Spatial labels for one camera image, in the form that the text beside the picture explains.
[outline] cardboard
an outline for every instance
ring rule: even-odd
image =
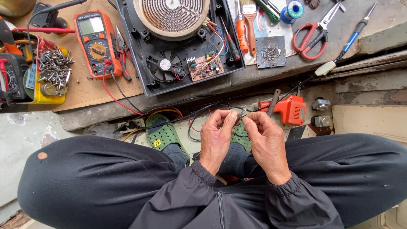
[[[65,2],[65,0],[41,0],[41,2],[50,5],[57,5]],[[82,5],[79,4],[59,10],[58,16],[68,21],[70,28],[74,29],[74,14],[93,11],[96,9],[100,9],[105,12],[110,17],[113,26],[117,25],[121,33],[124,34],[117,11],[106,0],[88,0]],[[16,27],[26,27],[31,15],[32,12],[25,17],[10,20],[10,22]],[[86,57],[84,56],[81,44],[79,43],[75,33],[67,34],[64,37],[57,36],[53,33],[33,34],[41,36],[66,48],[71,52],[70,57],[73,57],[75,61],[75,63],[71,65],[72,74],[69,79],[70,86],[68,88],[68,92],[66,93],[65,103],[61,105],[42,105],[41,108],[51,109],[52,111],[61,111],[113,101],[113,99],[105,91],[102,80],[87,79],[87,77],[91,78],[91,76],[89,74],[88,66],[86,65]],[[136,78],[135,68],[128,58],[126,59],[126,67],[130,76],[132,77],[132,81],[128,82],[124,76],[116,77],[120,88],[127,97],[142,94],[143,90],[141,88],[140,81]],[[105,82],[106,87],[116,99],[123,98],[113,79],[106,79]]]

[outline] sock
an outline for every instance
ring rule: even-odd
[[[239,143],[231,143],[228,154],[222,161],[218,174],[245,178],[244,164],[250,153]]]
[[[158,119],[153,125],[155,126],[163,123],[166,123],[164,119]],[[162,126],[151,128],[149,129],[149,133],[152,134],[161,129],[161,127]],[[177,143],[171,143],[167,145],[164,149],[162,149],[162,152],[169,156],[171,160],[173,160],[176,173],[181,172],[181,170],[185,168],[187,161],[189,161],[188,157],[181,150]]]

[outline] orange multimeter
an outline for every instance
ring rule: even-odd
[[[258,108],[270,105],[271,102],[258,103]],[[306,104],[301,96],[289,95],[284,100],[281,100],[274,107],[274,112],[280,113],[280,122],[283,124],[301,126],[304,124]],[[260,111],[267,112],[268,108],[263,108]]]
[[[113,75],[115,77],[121,76],[123,70],[117,53],[116,36],[110,18],[98,9],[75,14],[74,24],[92,77],[102,79],[105,59],[112,61]],[[111,77],[110,73],[105,74],[105,78]]]

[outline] circuit board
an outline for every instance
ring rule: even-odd
[[[215,60],[210,64],[207,64],[206,58],[204,56],[196,58],[195,62],[197,63],[197,65],[194,68],[191,68],[191,66],[188,65],[188,69],[190,71],[191,79],[193,82],[201,80],[201,79],[206,79],[206,78],[212,77],[214,75],[222,74],[225,72],[225,70],[223,69],[222,62],[220,61],[219,57],[216,57]]]

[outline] digital multimeter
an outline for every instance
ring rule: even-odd
[[[123,70],[110,18],[101,10],[90,11],[75,14],[74,24],[92,77],[102,79],[105,59],[112,61],[114,76],[121,76]]]

